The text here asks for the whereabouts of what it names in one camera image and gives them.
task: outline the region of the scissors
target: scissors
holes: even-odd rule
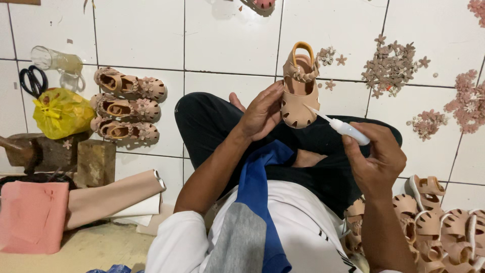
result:
[[[42,76],[42,83],[40,83],[39,79],[34,74],[34,70],[37,70],[40,75]],[[25,84],[25,74],[27,74],[27,77],[29,78],[29,83],[31,86],[31,90],[27,88],[27,85]],[[48,82],[47,82],[47,76],[46,74],[40,70],[36,66],[29,66],[29,68],[24,68],[20,71],[19,74],[20,78],[20,86],[29,94],[31,94],[33,97],[38,99],[44,91],[47,90],[48,88]]]

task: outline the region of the right hand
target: right hand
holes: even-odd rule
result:
[[[387,127],[372,123],[351,122],[371,140],[371,156],[365,158],[355,139],[343,135],[345,154],[349,158],[352,174],[366,199],[389,199],[392,185],[406,167],[406,155]]]

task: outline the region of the glue bottle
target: glue bottle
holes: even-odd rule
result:
[[[330,126],[335,131],[337,131],[337,133],[353,137],[355,140],[357,140],[357,143],[360,146],[367,145],[371,141],[368,137],[366,137],[363,133],[359,132],[356,128],[352,127],[350,124],[343,122],[339,119],[330,119],[326,115],[320,114],[318,110],[313,109],[313,111],[320,117],[326,119]]]

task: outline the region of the plastic bag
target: plastic bag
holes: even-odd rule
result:
[[[104,271],[101,269],[94,269],[86,273],[134,273],[134,272],[131,272],[131,269],[126,265],[113,264],[113,266],[111,266],[111,268],[108,271]],[[145,273],[145,270],[140,270],[137,273]]]
[[[37,127],[50,139],[87,131],[96,116],[87,99],[64,88],[49,88],[33,103]]]

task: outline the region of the white sleeve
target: white sleeve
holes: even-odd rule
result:
[[[146,273],[198,272],[209,242],[202,216],[181,211],[163,221],[146,257]]]

